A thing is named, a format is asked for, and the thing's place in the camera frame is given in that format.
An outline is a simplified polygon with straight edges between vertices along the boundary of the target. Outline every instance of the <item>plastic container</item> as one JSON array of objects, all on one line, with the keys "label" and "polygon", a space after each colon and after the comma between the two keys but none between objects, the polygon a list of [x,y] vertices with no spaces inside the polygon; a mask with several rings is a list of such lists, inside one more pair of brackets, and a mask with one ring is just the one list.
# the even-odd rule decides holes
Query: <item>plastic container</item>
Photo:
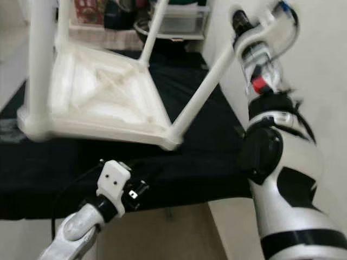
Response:
[{"label": "plastic container", "polygon": [[75,0],[79,24],[104,25],[106,0]]},{"label": "plastic container", "polygon": [[[156,2],[151,1],[151,8],[156,10]],[[210,8],[197,3],[188,5],[168,5],[160,34],[196,34],[203,35]]]}]

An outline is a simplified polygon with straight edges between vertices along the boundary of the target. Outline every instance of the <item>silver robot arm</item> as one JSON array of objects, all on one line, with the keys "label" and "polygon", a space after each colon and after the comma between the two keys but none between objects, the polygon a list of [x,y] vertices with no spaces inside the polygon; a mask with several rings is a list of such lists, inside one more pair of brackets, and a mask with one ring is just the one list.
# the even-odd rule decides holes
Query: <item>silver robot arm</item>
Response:
[{"label": "silver robot arm", "polygon": [[[98,180],[95,198],[62,222],[53,242],[38,260],[82,259],[105,224],[114,217],[120,218],[124,215],[121,199],[124,185],[129,178],[130,172],[126,165],[116,161],[106,162]],[[138,190],[129,190],[125,195],[136,204]]]},{"label": "silver robot arm", "polygon": [[[242,10],[233,14],[250,118],[239,163],[249,177],[265,259],[342,260],[347,259],[345,236],[312,204],[322,156],[289,97],[278,62],[298,36],[298,26],[295,11],[283,1],[255,24]],[[286,47],[281,51],[276,41]]]}]

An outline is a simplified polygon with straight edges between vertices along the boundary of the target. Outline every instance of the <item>black cloth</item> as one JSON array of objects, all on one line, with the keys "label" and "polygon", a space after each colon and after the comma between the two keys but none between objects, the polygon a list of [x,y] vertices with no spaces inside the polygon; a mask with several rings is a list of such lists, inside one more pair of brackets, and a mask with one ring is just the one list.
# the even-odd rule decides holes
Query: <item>black cloth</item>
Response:
[{"label": "black cloth", "polygon": [[[139,52],[122,51],[137,58]],[[207,74],[198,53],[153,53],[150,73],[171,121],[178,116]],[[50,218],[57,193],[96,165],[100,158],[132,168],[130,183],[151,176],[140,209],[250,197],[246,177],[236,165],[242,138],[240,123],[217,87],[173,152],[129,142],[54,138],[35,143],[16,126],[24,86],[0,113],[0,218]],[[75,211],[93,196],[100,170],[75,183],[61,198],[57,217]]]}]

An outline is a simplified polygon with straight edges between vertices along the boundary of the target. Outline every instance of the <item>black cable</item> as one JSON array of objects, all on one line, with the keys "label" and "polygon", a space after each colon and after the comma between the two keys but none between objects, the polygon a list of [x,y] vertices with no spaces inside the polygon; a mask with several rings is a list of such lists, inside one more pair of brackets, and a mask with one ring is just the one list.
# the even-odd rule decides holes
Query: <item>black cable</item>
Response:
[{"label": "black cable", "polygon": [[52,235],[52,241],[55,238],[55,220],[56,220],[56,208],[59,205],[59,202],[61,200],[61,198],[65,195],[65,193],[71,189],[75,184],[77,184],[78,182],[80,182],[81,180],[83,180],[85,177],[87,177],[90,173],[94,172],[96,169],[103,167],[104,165],[104,161],[100,160],[100,162],[95,165],[94,167],[92,167],[91,169],[89,169],[88,171],[86,171],[85,173],[83,173],[81,176],[78,176],[77,178],[75,178],[73,181],[71,181],[71,183],[69,183],[66,187],[64,187],[55,197],[53,204],[52,204],[52,218],[50,221],[50,230],[51,230],[51,235]]},{"label": "black cable", "polygon": [[304,127],[306,128],[306,131],[309,134],[309,136],[311,137],[312,141],[315,144],[317,144],[316,137],[314,136],[313,130],[311,129],[311,127],[310,127],[309,123],[306,121],[306,119],[299,113],[299,111],[297,109],[294,109],[292,111],[292,113],[297,116],[299,122],[301,122],[304,125]]},{"label": "black cable", "polygon": [[299,17],[298,14],[295,12],[294,9],[289,8],[290,12],[292,13],[293,19],[294,19],[294,26],[295,26],[295,33],[293,40],[288,44],[286,48],[284,48],[281,52],[277,53],[275,56],[273,56],[270,60],[268,60],[266,63],[272,63],[273,61],[277,60],[279,57],[281,57],[283,54],[285,54],[289,49],[291,49],[294,44],[296,43],[299,33],[300,33],[300,24],[299,24]]}]

